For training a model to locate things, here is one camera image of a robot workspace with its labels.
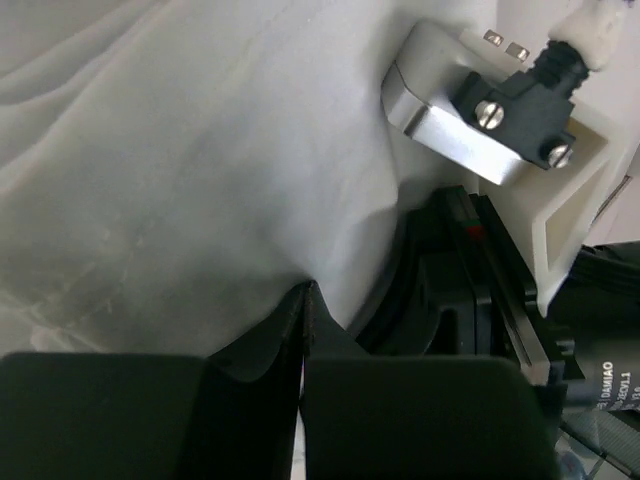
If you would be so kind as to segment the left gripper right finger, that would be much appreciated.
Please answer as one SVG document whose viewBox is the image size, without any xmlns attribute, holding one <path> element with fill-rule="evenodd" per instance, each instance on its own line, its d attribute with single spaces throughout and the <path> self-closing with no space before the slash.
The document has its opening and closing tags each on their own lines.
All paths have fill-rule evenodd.
<svg viewBox="0 0 640 480">
<path fill-rule="evenodd" d="M 556 479 L 534 391 L 511 362 L 374 356 L 305 288 L 306 475 L 310 479 Z"/>
</svg>

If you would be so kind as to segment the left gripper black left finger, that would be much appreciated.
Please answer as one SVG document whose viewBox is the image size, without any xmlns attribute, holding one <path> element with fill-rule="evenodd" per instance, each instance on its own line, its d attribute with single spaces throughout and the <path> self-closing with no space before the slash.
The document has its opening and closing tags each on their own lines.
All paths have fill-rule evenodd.
<svg viewBox="0 0 640 480">
<path fill-rule="evenodd" d="M 306 289 L 208 357 L 14 353 L 1 361 L 5 479 L 286 479 Z"/>
</svg>

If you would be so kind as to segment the white skirt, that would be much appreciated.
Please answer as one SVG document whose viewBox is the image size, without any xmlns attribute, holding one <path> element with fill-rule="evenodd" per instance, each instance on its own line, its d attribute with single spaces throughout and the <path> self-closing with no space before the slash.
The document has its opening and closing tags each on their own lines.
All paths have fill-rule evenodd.
<svg viewBox="0 0 640 480">
<path fill-rule="evenodd" d="M 388 128 L 411 27 L 494 1 L 5 1 L 1 350 L 209 355 L 316 281 L 358 328 L 461 178 Z"/>
</svg>

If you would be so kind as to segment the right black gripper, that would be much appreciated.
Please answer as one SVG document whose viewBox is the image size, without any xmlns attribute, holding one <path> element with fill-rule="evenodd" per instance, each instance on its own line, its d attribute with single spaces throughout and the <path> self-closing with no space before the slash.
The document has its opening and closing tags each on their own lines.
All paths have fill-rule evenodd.
<svg viewBox="0 0 640 480">
<path fill-rule="evenodd" d="M 365 350 L 501 356 L 536 386 L 584 381 L 573 332 L 534 306 L 532 274 L 487 197 L 440 189 L 401 233 L 391 283 L 356 336 Z"/>
</svg>

